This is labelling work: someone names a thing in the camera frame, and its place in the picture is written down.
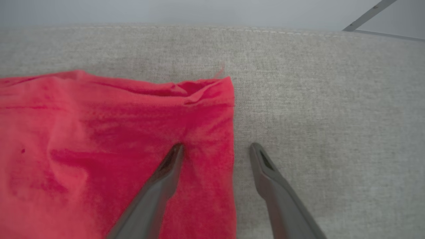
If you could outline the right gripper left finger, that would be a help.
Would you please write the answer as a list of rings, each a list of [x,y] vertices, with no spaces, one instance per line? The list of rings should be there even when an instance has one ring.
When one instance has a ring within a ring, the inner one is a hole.
[[[167,201],[179,183],[184,154],[182,143],[173,145],[106,239],[158,239]]]

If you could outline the grey metal frame bar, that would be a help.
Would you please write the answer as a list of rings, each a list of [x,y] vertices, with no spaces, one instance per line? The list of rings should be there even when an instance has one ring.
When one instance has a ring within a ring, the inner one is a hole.
[[[354,32],[425,42],[425,0],[397,0]]]

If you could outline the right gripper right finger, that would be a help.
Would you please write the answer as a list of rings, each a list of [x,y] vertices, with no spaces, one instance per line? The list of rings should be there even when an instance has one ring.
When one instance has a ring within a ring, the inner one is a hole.
[[[267,204],[274,239],[327,239],[259,143],[249,147],[256,190]]]

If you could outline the red and white jersey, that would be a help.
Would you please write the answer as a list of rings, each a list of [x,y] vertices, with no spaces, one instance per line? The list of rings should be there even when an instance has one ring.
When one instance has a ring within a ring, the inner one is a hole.
[[[236,239],[234,107],[230,77],[0,78],[0,239],[105,239],[177,143],[159,238]]]

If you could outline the grey slanted metal bar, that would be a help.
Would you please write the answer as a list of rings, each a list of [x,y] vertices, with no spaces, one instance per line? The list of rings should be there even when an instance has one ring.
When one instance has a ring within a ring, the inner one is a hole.
[[[397,0],[381,0],[375,4],[371,9],[353,21],[351,24],[346,26],[342,31],[353,32],[357,30],[360,26],[365,24],[367,21],[371,20],[374,16],[378,15],[384,9],[395,3]]]

